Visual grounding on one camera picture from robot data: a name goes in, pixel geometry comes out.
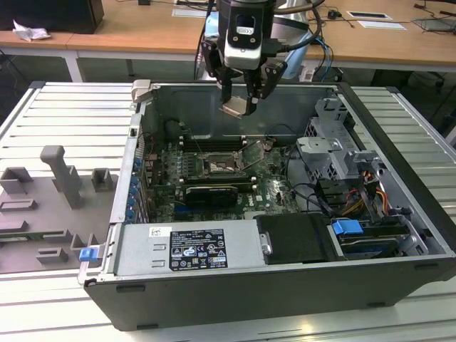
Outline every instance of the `table leg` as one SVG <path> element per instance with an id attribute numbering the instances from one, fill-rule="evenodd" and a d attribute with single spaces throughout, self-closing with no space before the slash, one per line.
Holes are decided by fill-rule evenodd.
<path id="1" fill-rule="evenodd" d="M 86 77 L 79 66 L 78 54 L 75 51 L 64 51 L 62 57 L 65 59 L 71 80 L 73 82 L 85 82 Z"/>
<path id="2" fill-rule="evenodd" d="M 129 76 L 135 75 L 135 70 L 133 69 L 133 61 L 131 59 L 125 59 L 127 62 L 127 71 Z"/>

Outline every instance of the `warning label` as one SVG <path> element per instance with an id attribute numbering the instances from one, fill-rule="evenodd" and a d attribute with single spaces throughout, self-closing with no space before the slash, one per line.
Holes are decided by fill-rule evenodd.
<path id="1" fill-rule="evenodd" d="M 223 229 L 171 232 L 170 269 L 218 269 L 228 267 Z"/>

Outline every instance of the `blue cable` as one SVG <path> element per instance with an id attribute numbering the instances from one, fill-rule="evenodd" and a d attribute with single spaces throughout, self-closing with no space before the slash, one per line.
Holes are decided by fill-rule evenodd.
<path id="1" fill-rule="evenodd" d="M 323 41 L 321 41 L 320 39 L 316 39 L 316 41 L 321 45 L 322 48 L 324 48 L 326 55 L 327 55 L 326 70 L 325 70 L 325 73 L 323 74 L 323 77 L 321 78 L 321 82 L 323 82 L 329 72 L 331 54 L 329 53 L 328 46 Z"/>

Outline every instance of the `blue latch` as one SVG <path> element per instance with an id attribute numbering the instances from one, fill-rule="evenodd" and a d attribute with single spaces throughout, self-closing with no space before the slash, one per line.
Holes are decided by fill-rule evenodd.
<path id="1" fill-rule="evenodd" d="M 338 219 L 332 226 L 336 235 L 364 233 L 362 226 L 356 219 Z"/>
<path id="2" fill-rule="evenodd" d="M 85 247 L 81 249 L 79 253 L 80 262 L 97 262 L 98 261 L 98 248 L 97 247 Z"/>

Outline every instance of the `desk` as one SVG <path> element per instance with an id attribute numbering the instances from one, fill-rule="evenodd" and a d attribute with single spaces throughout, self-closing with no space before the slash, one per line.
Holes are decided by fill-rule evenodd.
<path id="1" fill-rule="evenodd" d="M 389 15 L 394 21 L 428 17 L 414 9 L 413 0 L 327 0 L 346 11 L 372 11 Z M 456 12 L 456 5 L 427 3 L 440 10 Z M 138 6 L 136 1 L 103 0 L 105 17 L 93 35 L 52 33 L 47 41 L 27 43 L 11 32 L 0 32 L 0 48 L 5 53 L 32 56 L 59 56 L 66 60 L 71 78 L 83 81 L 78 58 L 120 58 L 166 61 L 192 61 L 202 28 L 201 18 L 171 16 L 172 4 L 152 3 Z M 320 9 L 326 17 L 327 9 Z M 395 69 L 406 71 L 456 71 L 456 37 L 451 34 L 423 33 L 413 23 L 403 24 L 407 31 L 363 28 L 352 21 L 328 22 L 323 28 L 327 43 L 334 50 L 333 66 L 347 68 Z M 317 63 L 321 48 L 311 46 L 306 61 Z"/>

